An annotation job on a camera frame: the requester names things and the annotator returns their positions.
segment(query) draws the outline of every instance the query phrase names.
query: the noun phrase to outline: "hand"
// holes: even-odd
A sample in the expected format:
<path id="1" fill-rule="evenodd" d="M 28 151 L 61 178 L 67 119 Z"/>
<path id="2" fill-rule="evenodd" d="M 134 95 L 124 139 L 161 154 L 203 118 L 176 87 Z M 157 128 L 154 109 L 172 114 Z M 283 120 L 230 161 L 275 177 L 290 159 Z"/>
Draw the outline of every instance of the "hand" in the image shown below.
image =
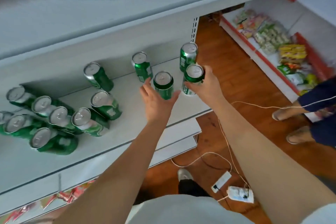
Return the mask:
<path id="1" fill-rule="evenodd" d="M 164 100 L 159 93 L 151 87 L 150 81 L 151 79 L 147 78 L 144 85 L 140 87 L 140 94 L 145 103 L 147 121 L 152 122 L 161 120 L 167 124 L 171 110 L 181 91 L 175 91 L 171 99 Z"/>
<path id="2" fill-rule="evenodd" d="M 191 82 L 184 82 L 184 84 L 195 92 L 204 103 L 212 109 L 215 109 L 220 105 L 224 96 L 217 77 L 212 73 L 212 68 L 210 66 L 204 66 L 204 69 L 205 78 L 202 84 L 197 85 Z"/>

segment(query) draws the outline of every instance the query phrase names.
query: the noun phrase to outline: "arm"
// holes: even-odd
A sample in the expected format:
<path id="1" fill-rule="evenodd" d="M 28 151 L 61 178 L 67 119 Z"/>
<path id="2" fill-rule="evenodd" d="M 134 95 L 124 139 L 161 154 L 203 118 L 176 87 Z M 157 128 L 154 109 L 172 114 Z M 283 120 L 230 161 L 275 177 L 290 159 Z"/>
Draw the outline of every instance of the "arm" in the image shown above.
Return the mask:
<path id="1" fill-rule="evenodd" d="M 274 224 L 299 224 L 336 195 L 255 129 L 224 98 L 209 66 L 200 86 L 186 83 L 218 116 L 256 197 Z"/>
<path id="2" fill-rule="evenodd" d="M 145 178 L 157 142 L 166 128 L 179 92 L 163 100 L 150 86 L 140 88 L 147 125 L 127 150 L 73 202 L 54 224 L 124 224 Z"/>

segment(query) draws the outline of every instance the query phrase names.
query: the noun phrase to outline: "blue shorts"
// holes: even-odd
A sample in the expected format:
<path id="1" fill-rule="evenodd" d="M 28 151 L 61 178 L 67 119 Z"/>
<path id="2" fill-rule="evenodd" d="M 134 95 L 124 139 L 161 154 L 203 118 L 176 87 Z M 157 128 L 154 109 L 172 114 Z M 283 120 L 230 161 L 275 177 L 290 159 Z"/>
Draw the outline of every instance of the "blue shorts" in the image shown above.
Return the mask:
<path id="1" fill-rule="evenodd" d="M 301 106 L 305 106 L 334 96 L 336 96 L 336 77 L 320 83 L 311 91 L 300 96 L 298 102 Z M 336 97 L 304 107 L 304 109 L 309 112 L 316 112 L 332 105 L 336 105 Z M 313 123 L 310 126 L 310 132 L 316 142 L 324 145 L 336 146 L 336 114 Z"/>

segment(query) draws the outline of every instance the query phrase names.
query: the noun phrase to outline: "forearm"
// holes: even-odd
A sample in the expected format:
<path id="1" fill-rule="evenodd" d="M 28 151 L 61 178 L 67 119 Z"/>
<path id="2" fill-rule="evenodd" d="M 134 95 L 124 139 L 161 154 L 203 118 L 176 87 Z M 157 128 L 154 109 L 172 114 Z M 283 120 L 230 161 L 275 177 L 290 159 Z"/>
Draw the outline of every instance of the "forearm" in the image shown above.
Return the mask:
<path id="1" fill-rule="evenodd" d="M 54 223 L 124 224 L 166 124 L 148 123 L 127 150 Z"/>
<path id="2" fill-rule="evenodd" d="M 300 223 L 314 210 L 336 202 L 333 192 L 264 137 L 225 99 L 214 111 L 251 188 L 274 224 Z"/>

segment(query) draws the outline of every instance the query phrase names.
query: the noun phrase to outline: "beer can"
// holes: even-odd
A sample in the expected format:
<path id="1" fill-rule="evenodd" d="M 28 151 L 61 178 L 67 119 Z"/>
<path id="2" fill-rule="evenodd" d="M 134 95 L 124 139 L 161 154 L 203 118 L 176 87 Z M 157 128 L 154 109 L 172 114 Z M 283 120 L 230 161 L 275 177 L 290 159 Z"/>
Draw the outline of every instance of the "beer can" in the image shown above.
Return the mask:
<path id="1" fill-rule="evenodd" d="M 56 129 L 72 133 L 74 135 L 80 135 L 84 131 L 80 130 L 78 127 L 74 126 L 71 122 L 71 115 L 69 115 L 67 108 L 64 106 L 56 107 L 49 117 L 48 122 Z"/>
<path id="2" fill-rule="evenodd" d="M 75 110 L 72 107 L 68 106 L 58 99 L 52 99 L 49 96 L 41 96 L 35 99 L 35 101 L 31 105 L 31 110 L 35 112 L 38 116 L 47 118 L 49 117 L 51 112 L 59 106 L 65 106 L 70 115 L 73 115 L 75 113 Z"/>
<path id="3" fill-rule="evenodd" d="M 4 131 L 4 125 L 12 116 L 14 116 L 12 112 L 0 111 L 0 134 L 8 135 Z"/>
<path id="4" fill-rule="evenodd" d="M 174 93 L 174 79 L 170 73 L 166 71 L 158 72 L 154 77 L 155 90 L 163 99 L 171 99 Z"/>
<path id="5" fill-rule="evenodd" d="M 12 116 L 4 125 L 4 131 L 7 135 L 31 139 L 35 132 L 48 124 L 38 120 L 28 114 L 19 114 Z"/>
<path id="6" fill-rule="evenodd" d="M 19 86 L 10 89 L 6 94 L 6 98 L 12 105 L 31 110 L 32 103 L 37 96 L 29 92 L 23 86 Z"/>
<path id="7" fill-rule="evenodd" d="M 91 105 L 96 112 L 108 120 L 116 120 L 122 114 L 115 98 L 103 90 L 92 96 Z"/>
<path id="8" fill-rule="evenodd" d="M 152 67 L 148 61 L 147 54 L 144 52 L 137 52 L 132 56 L 132 65 L 135 68 L 135 73 L 138 76 L 140 82 L 150 77 L 153 78 Z"/>
<path id="9" fill-rule="evenodd" d="M 111 91 L 114 84 L 98 63 L 91 62 L 84 67 L 84 75 L 97 89 Z"/>
<path id="10" fill-rule="evenodd" d="M 187 67 L 196 63 L 198 47 L 195 43 L 186 43 L 180 50 L 180 70 L 184 73 Z"/>
<path id="11" fill-rule="evenodd" d="M 110 128 L 109 122 L 91 108 L 80 108 L 72 116 L 72 124 L 94 137 L 106 134 Z"/>
<path id="12" fill-rule="evenodd" d="M 69 155 L 76 150 L 78 139 L 52 128 L 40 128 L 29 140 L 29 145 L 39 152 Z"/>
<path id="13" fill-rule="evenodd" d="M 187 86 L 184 85 L 184 82 L 193 82 L 201 84 L 204 79 L 204 70 L 200 65 L 191 64 L 187 67 L 183 77 L 182 91 L 187 96 L 195 95 L 195 92 L 190 90 Z"/>

